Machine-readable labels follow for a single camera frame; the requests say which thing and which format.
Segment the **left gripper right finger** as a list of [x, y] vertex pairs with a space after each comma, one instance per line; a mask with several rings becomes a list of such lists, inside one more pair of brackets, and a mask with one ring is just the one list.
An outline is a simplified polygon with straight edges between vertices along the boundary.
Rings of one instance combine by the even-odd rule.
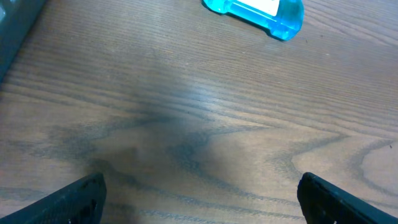
[[298, 184], [297, 198], [308, 224], [397, 223], [396, 217], [311, 172], [303, 174]]

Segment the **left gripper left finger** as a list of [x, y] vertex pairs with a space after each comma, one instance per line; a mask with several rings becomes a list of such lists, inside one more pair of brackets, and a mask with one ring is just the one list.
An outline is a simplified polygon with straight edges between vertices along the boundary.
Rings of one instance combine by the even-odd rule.
[[1, 224], [99, 224], [106, 200], [100, 172], [87, 175], [1, 218]]

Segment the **blue mouthwash bottle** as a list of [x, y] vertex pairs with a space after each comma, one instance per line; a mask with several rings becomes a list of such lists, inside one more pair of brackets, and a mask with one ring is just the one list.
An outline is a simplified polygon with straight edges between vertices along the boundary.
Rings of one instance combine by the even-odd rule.
[[213, 12], [238, 16], [284, 41], [294, 38], [303, 24], [302, 0], [203, 0], [203, 3]]

